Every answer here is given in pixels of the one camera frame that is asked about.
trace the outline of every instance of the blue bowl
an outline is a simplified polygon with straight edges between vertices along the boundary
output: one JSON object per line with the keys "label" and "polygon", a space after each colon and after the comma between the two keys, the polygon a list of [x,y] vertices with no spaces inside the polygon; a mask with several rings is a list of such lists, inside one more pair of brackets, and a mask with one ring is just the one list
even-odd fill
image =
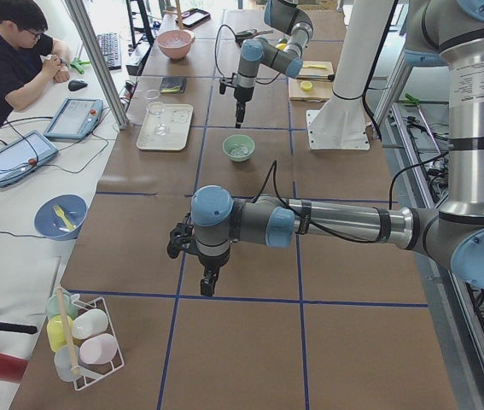
{"label": "blue bowl", "polygon": [[[73,224],[74,229],[69,231],[63,220],[54,212],[53,206],[59,205],[65,216]],[[37,231],[56,241],[68,241],[75,239],[80,232],[80,227],[85,221],[88,207],[80,196],[61,195],[46,202],[35,215],[35,228]]]}

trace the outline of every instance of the person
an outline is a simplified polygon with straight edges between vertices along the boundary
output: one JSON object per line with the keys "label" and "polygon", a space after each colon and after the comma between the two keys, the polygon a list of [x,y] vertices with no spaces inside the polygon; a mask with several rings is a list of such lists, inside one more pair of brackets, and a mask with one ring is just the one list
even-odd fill
{"label": "person", "polygon": [[0,125],[37,101],[51,80],[69,80],[69,47],[46,30],[33,0],[0,0]]}

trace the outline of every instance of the black hair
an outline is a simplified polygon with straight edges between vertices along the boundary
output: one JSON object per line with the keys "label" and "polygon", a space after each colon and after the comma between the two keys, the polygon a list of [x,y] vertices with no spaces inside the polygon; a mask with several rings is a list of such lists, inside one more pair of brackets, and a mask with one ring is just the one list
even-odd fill
{"label": "black hair", "polygon": [[33,0],[0,0],[0,23],[3,21],[12,21],[20,30],[48,30],[43,10]]}

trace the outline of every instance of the computer mouse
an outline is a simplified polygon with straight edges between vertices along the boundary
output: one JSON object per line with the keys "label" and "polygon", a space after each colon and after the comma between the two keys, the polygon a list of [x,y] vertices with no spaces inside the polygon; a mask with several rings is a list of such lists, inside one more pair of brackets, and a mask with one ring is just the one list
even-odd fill
{"label": "computer mouse", "polygon": [[85,82],[83,79],[72,79],[71,81],[69,81],[69,85],[67,86],[67,88],[70,91],[76,91],[76,90],[80,90],[81,88],[85,88],[87,86],[88,86],[88,83]]}

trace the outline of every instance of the wooden stick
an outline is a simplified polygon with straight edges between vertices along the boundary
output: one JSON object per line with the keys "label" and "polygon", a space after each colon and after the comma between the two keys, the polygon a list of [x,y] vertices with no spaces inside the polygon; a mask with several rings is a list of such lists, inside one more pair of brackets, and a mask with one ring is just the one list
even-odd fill
{"label": "wooden stick", "polygon": [[175,0],[175,8],[177,9],[177,22],[179,24],[179,30],[184,30],[183,13],[181,12],[181,4],[179,0]]}
{"label": "wooden stick", "polygon": [[69,321],[67,319],[67,310],[65,309],[65,301],[63,300],[63,289],[57,288],[55,290],[55,297],[60,308],[61,324],[63,325],[63,335],[67,341],[67,349],[69,350],[69,360],[71,361],[71,372],[74,375],[80,374],[79,362],[77,361],[77,352],[74,350],[73,335],[69,329]]}

